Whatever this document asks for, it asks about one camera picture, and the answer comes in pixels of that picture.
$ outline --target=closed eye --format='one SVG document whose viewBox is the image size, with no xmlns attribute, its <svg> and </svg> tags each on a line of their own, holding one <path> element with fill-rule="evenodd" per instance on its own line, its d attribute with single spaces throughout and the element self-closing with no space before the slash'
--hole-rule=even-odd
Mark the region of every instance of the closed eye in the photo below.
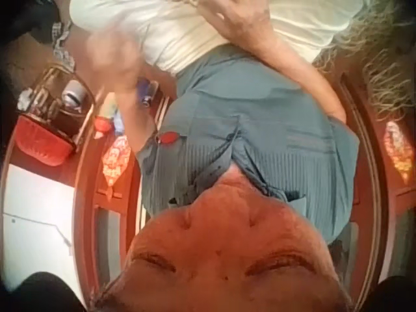
<svg viewBox="0 0 416 312">
<path fill-rule="evenodd" d="M 245 275 L 246 276 L 254 276 L 258 274 L 262 274 L 266 271 L 271 270 L 279 270 L 281 268 L 288 268 L 288 267 L 304 267 L 308 271 L 312 273 L 316 273 L 313 265 L 307 262 L 303 257 L 299 255 L 287 254 L 270 254 L 269 256 L 262 258 L 252 265 L 250 265 Z"/>
<path fill-rule="evenodd" d="M 150 263 L 158 268 L 161 268 L 162 270 L 166 270 L 172 273 L 176 272 L 176 267 L 171 264 L 168 260 L 166 260 L 161 255 L 158 255 L 156 253 L 148 253 L 144 252 L 139 254 L 136 259 L 144 260 L 147 263 Z"/>
</svg>

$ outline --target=hand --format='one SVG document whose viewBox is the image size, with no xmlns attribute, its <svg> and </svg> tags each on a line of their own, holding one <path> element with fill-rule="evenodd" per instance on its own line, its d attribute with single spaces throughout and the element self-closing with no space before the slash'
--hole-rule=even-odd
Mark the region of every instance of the hand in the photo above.
<svg viewBox="0 0 416 312">
<path fill-rule="evenodd" d="M 144 60 L 138 43 L 111 25 L 93 34 L 87 42 L 88 56 L 97 78 L 109 92 L 134 92 Z"/>
<path fill-rule="evenodd" d="M 275 39 L 268 0 L 200 0 L 198 10 L 225 39 L 254 55 Z"/>
</svg>

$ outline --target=woman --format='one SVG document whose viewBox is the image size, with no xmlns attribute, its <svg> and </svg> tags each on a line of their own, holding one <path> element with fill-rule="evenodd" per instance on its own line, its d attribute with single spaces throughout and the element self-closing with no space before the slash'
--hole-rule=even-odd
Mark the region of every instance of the woman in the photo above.
<svg viewBox="0 0 416 312">
<path fill-rule="evenodd" d="M 111 28 L 90 41 L 153 217 L 96 306 L 347 311 L 326 247 L 352 206 L 358 139 L 345 112 L 275 35 L 267 1 L 200 1 L 198 10 L 234 45 L 176 75 L 178 99 L 158 131 L 136 105 L 136 42 Z"/>
</svg>

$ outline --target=red button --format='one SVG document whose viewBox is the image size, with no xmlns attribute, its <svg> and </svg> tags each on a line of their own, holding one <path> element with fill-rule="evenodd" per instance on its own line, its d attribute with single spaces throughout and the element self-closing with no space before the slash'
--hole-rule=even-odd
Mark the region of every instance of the red button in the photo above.
<svg viewBox="0 0 416 312">
<path fill-rule="evenodd" d="M 179 139 L 179 133 L 169 131 L 159 136 L 159 143 L 169 145 L 175 143 L 177 139 Z"/>
</svg>

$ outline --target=gray-blue shirt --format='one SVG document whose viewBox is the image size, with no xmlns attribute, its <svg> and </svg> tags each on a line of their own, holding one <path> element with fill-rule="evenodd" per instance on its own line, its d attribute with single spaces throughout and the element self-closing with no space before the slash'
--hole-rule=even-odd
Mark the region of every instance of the gray-blue shirt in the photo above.
<svg viewBox="0 0 416 312">
<path fill-rule="evenodd" d="M 350 218 L 358 138 L 300 87 L 232 45 L 177 77 L 178 99 L 137 159 L 150 215 L 192 203 L 235 162 L 333 241 Z M 158 137 L 179 133 L 173 144 Z"/>
</svg>

